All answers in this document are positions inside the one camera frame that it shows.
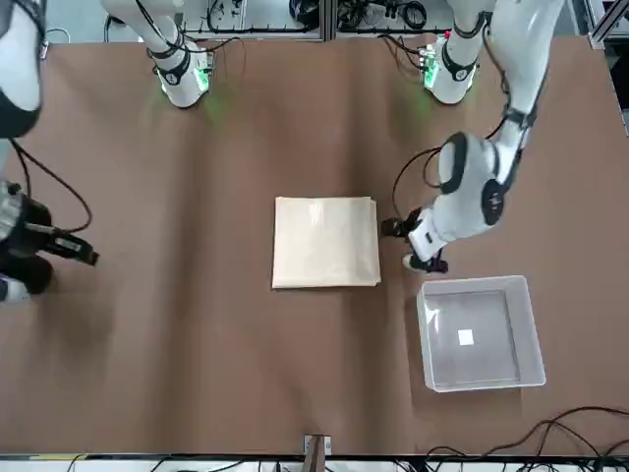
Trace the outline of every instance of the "brown table surface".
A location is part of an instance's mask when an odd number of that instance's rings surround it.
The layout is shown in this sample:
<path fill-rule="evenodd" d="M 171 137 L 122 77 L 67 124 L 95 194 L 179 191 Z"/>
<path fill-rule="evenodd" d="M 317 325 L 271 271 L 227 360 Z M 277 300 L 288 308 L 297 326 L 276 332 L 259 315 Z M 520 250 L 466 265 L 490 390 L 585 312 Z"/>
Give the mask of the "brown table surface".
<path fill-rule="evenodd" d="M 450 394 L 424 385 L 414 296 L 434 277 L 404 270 L 391 240 L 376 288 L 272 291 L 273 199 L 371 196 L 390 216 L 413 152 L 494 127 L 497 74 L 484 58 L 447 107 L 379 40 L 248 42 L 246 68 L 242 44 L 226 51 L 212 95 L 182 111 L 141 45 L 51 49 L 24 145 L 90 202 L 102 256 L 55 259 L 49 294 L 1 308 L 1 450 L 299 453 L 322 433 L 339 454 L 480 453 L 570 407 L 629 407 L 629 141 L 601 51 L 555 39 L 503 221 L 445 253 L 448 277 L 527 277 L 547 383 Z M 405 210 L 430 198 L 421 167 L 400 184 Z M 81 223 L 32 174 L 57 224 Z M 629 431 L 601 414 L 566 423 L 599 446 Z M 588 453 L 560 433 L 546 451 Z"/>

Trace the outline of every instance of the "green led light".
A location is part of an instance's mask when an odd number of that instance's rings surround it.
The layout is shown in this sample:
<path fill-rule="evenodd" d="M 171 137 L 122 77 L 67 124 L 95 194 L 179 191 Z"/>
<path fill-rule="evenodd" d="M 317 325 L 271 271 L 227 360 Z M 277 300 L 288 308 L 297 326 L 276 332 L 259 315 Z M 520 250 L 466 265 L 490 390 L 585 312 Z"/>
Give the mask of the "green led light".
<path fill-rule="evenodd" d="M 436 75 L 439 72 L 439 63 L 434 61 L 424 73 L 424 87 L 432 89 Z"/>
<path fill-rule="evenodd" d="M 195 77 L 197 78 L 197 84 L 199 84 L 199 89 L 201 89 L 201 91 L 209 89 L 209 78 L 207 72 L 195 69 Z"/>

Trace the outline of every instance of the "wire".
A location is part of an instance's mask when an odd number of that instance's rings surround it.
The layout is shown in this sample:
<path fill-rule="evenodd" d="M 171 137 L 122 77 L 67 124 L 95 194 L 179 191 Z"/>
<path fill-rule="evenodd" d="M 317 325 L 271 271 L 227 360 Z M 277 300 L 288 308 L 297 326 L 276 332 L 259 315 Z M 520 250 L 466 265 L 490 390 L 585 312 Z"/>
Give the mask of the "wire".
<path fill-rule="evenodd" d="M 394 46 L 396 46 L 399 49 L 402 49 L 404 52 L 407 52 L 408 54 L 413 54 L 414 56 L 419 56 L 420 55 L 420 51 L 418 51 L 417 49 L 411 49 L 410 47 L 407 47 L 404 44 L 404 42 L 398 41 L 393 36 L 391 36 L 391 34 L 388 34 L 388 33 L 387 34 L 381 34 L 378 37 L 384 39 L 385 41 L 392 42 Z"/>
<path fill-rule="evenodd" d="M 70 34 L 68 33 L 68 30 L 65 28 L 49 28 L 46 30 L 46 36 L 48 36 L 48 34 L 50 32 L 54 32 L 54 31 L 59 31 L 64 33 L 67 37 L 68 37 L 68 44 L 70 44 L 72 42 L 72 38 L 70 37 Z"/>
<path fill-rule="evenodd" d="M 29 167 L 27 166 L 27 162 L 24 160 L 24 155 L 22 154 L 22 151 L 19 147 L 19 145 L 16 143 L 16 140 L 9 140 L 9 142 L 11 143 L 11 146 L 13 146 L 13 149 L 15 150 L 16 154 L 18 155 L 18 159 L 20 160 L 20 165 L 22 166 L 22 171 L 24 173 L 24 180 L 26 182 L 27 185 L 27 197 L 29 197 L 30 199 L 30 172 L 29 172 Z"/>
<path fill-rule="evenodd" d="M 79 231 L 83 231 L 84 229 L 88 228 L 91 225 L 91 222 L 93 220 L 93 214 L 91 212 L 91 208 L 87 204 L 86 200 L 81 196 L 81 194 L 79 194 L 79 192 L 77 192 L 70 184 L 68 184 L 65 180 L 63 180 L 61 177 L 55 174 L 52 170 L 50 170 L 44 164 L 39 162 L 32 155 L 30 155 L 22 146 L 20 146 L 20 144 L 17 141 L 11 140 L 11 143 L 14 149 L 18 151 L 19 153 L 21 153 L 23 157 L 25 157 L 30 162 L 35 164 L 37 167 L 43 170 L 46 174 L 48 174 L 50 177 L 55 179 L 59 184 L 61 184 L 68 192 L 74 195 L 77 198 L 77 200 L 81 203 L 84 210 L 86 211 L 87 221 L 84 224 L 82 224 L 81 226 L 77 226 L 76 228 L 63 229 L 62 231 L 72 234 L 72 233 L 78 233 Z"/>
<path fill-rule="evenodd" d="M 83 455 L 83 454 L 78 454 L 78 455 L 75 455 L 75 456 L 74 456 L 74 458 L 70 461 L 70 465 L 69 465 L 69 466 L 68 466 L 68 468 L 66 469 L 66 472 L 70 472 L 70 471 L 73 469 L 73 467 L 74 467 L 75 463 L 77 462 L 77 460 L 79 459 L 79 457 L 81 457 L 82 455 Z"/>
<path fill-rule="evenodd" d="M 411 157 L 406 162 L 406 164 L 404 164 L 404 167 L 402 167 L 400 172 L 397 174 L 397 177 L 395 178 L 395 182 L 393 183 L 393 189 L 391 190 L 391 202 L 393 203 L 393 208 L 395 209 L 395 212 L 397 213 L 398 218 L 402 219 L 402 213 L 400 213 L 400 209 L 395 200 L 395 192 L 397 190 L 397 185 L 400 183 L 400 179 L 402 178 L 402 175 L 404 175 L 404 172 L 406 171 L 406 169 L 408 169 L 413 162 L 415 162 L 417 159 L 419 159 L 423 155 L 426 155 L 429 152 L 434 152 L 434 151 L 439 152 L 440 150 L 441 150 L 441 147 L 431 147 L 430 149 L 425 149 L 422 152 L 418 152 L 413 157 Z"/>
<path fill-rule="evenodd" d="M 611 455 L 619 447 L 623 447 L 626 444 L 629 444 L 629 440 L 619 441 L 616 444 L 614 444 L 613 446 L 611 446 L 603 455 L 605 455 L 605 456 Z"/>
<path fill-rule="evenodd" d="M 151 467 L 150 472 L 155 472 L 161 464 L 163 464 L 164 462 L 172 458 L 173 458 L 172 455 L 166 455 L 165 457 L 162 457 L 161 459 L 157 461 L 157 463 L 153 467 Z"/>
<path fill-rule="evenodd" d="M 404 44 L 404 38 L 402 36 L 399 36 L 398 39 L 402 43 L 402 45 L 406 47 L 406 44 Z M 422 70 L 422 68 L 420 67 L 420 63 L 413 60 L 409 51 L 405 50 L 404 53 L 406 54 L 406 58 L 409 60 L 413 67 L 415 67 L 418 71 Z"/>
<path fill-rule="evenodd" d="M 629 418 L 629 411 L 626 410 L 620 410 L 620 409 L 616 409 L 616 408 L 609 408 L 609 407 L 603 407 L 603 406 L 581 406 L 578 408 L 572 408 L 570 410 L 564 411 L 563 413 L 549 419 L 549 420 L 542 420 L 539 421 L 524 437 L 522 437 L 521 439 L 519 439 L 516 442 L 510 442 L 508 444 L 502 444 L 502 445 L 497 445 L 493 448 L 491 448 L 490 450 L 488 450 L 487 452 L 481 454 L 481 455 L 474 455 L 474 456 L 470 456 L 467 455 L 464 452 L 461 452 L 460 450 L 457 450 L 453 447 L 447 446 L 447 445 L 439 445 L 436 447 L 433 447 L 431 450 L 429 450 L 429 452 L 427 452 L 426 454 L 426 461 L 428 461 L 430 459 L 430 456 L 432 454 L 434 454 L 435 452 L 439 451 L 439 450 L 446 450 L 449 452 L 453 452 L 454 455 L 450 455 L 450 456 L 440 456 L 440 462 L 439 462 L 439 466 L 445 461 L 448 460 L 449 458 L 452 457 L 456 457 L 460 460 L 465 460 L 465 461 L 480 461 L 483 460 L 487 457 L 489 457 L 490 455 L 501 451 L 501 450 L 505 450 L 505 449 L 511 449 L 514 447 L 517 447 L 519 445 L 522 445 L 523 443 L 525 443 L 526 441 L 528 441 L 534 434 L 535 432 L 540 428 L 543 427 L 544 425 L 549 425 L 551 428 L 554 427 L 559 427 L 564 429 L 565 431 L 569 432 L 570 434 L 572 434 L 573 436 L 575 436 L 576 438 L 578 438 L 580 441 L 584 442 L 588 447 L 590 447 L 593 451 L 595 451 L 597 453 L 597 456 L 600 456 L 598 451 L 596 450 L 596 448 L 589 443 L 585 438 L 583 438 L 581 435 L 579 435 L 578 433 L 576 433 L 574 430 L 566 427 L 565 425 L 563 425 L 562 423 L 559 423 L 559 420 L 562 418 L 565 418 L 567 416 L 573 415 L 575 413 L 578 412 L 584 412 L 584 411 L 596 411 L 596 412 L 604 412 L 604 413 L 608 413 L 608 414 L 612 414 L 612 415 L 619 415 L 619 416 L 623 416 L 623 417 L 627 417 Z M 543 446 L 545 445 L 545 440 L 547 439 L 547 434 L 544 434 L 543 437 L 543 443 L 541 444 L 541 447 L 538 449 L 538 453 L 536 455 L 536 457 L 539 457 L 542 454 L 543 451 Z M 620 447 L 626 443 L 629 443 L 629 440 L 626 441 L 622 441 L 622 442 L 618 442 L 617 444 L 615 444 L 610 450 L 614 451 L 614 449 L 616 447 Z M 608 454 L 604 454 L 602 457 L 603 458 L 614 458 L 614 457 L 607 457 Z"/>
<path fill-rule="evenodd" d="M 426 26 L 426 21 L 428 20 L 428 14 L 424 5 L 422 5 L 417 0 L 412 0 L 403 5 L 404 7 L 402 8 L 402 12 L 400 13 L 400 15 L 402 17 L 402 20 L 404 20 L 404 23 L 406 23 L 406 25 L 412 30 L 422 31 Z M 419 12 L 422 18 L 418 22 L 412 20 L 409 15 L 409 10 L 415 10 Z"/>
<path fill-rule="evenodd" d="M 109 42 L 109 28 L 111 28 L 112 21 L 113 21 L 113 18 L 111 17 L 111 15 L 107 15 L 107 18 L 105 19 L 105 24 L 102 28 L 102 41 L 103 42 Z"/>
<path fill-rule="evenodd" d="M 244 464 L 244 463 L 245 463 L 244 460 L 239 460 L 238 462 L 234 462 L 233 464 L 229 464 L 229 465 L 226 465 L 224 467 L 220 467 L 218 469 L 212 469 L 212 470 L 210 470 L 208 472 L 223 472 L 225 470 L 229 470 L 229 469 L 233 469 L 234 467 L 238 467 L 239 465 Z M 259 472 L 259 470 L 260 470 L 259 468 L 261 467 L 261 465 L 262 465 L 262 463 L 259 462 L 258 466 L 257 466 L 257 472 Z"/>
<path fill-rule="evenodd" d="M 509 83 L 507 82 L 507 76 L 506 76 L 506 73 L 504 72 L 504 69 L 500 67 L 500 64 L 498 63 L 497 59 L 493 55 L 493 51 L 491 50 L 491 47 L 489 47 L 489 43 L 487 41 L 488 33 L 490 33 L 489 24 L 485 23 L 485 26 L 483 27 L 483 33 L 482 33 L 483 45 L 485 46 L 485 50 L 487 51 L 487 56 L 489 56 L 489 60 L 493 64 L 493 67 L 495 67 L 498 73 L 500 74 L 500 87 L 502 88 L 502 91 L 504 92 L 504 94 L 507 95 L 508 103 L 510 103 L 511 90 L 509 88 Z"/>

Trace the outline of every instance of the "folded cloth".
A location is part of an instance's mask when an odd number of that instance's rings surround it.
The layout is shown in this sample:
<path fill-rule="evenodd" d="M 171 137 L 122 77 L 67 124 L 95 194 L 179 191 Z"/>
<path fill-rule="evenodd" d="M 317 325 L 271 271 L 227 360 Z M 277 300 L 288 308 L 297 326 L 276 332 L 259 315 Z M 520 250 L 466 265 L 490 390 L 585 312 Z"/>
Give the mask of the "folded cloth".
<path fill-rule="evenodd" d="M 372 199 L 275 199 L 273 288 L 379 282 Z"/>

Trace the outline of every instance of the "clear plastic container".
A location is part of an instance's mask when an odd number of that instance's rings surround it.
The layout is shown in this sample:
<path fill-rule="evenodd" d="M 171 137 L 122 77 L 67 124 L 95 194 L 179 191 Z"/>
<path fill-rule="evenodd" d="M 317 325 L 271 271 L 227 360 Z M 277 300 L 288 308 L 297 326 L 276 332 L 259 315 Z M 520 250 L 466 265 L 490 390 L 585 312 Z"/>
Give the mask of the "clear plastic container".
<path fill-rule="evenodd" d="M 445 392 L 545 384 L 525 277 L 425 282 L 417 304 L 428 387 Z"/>

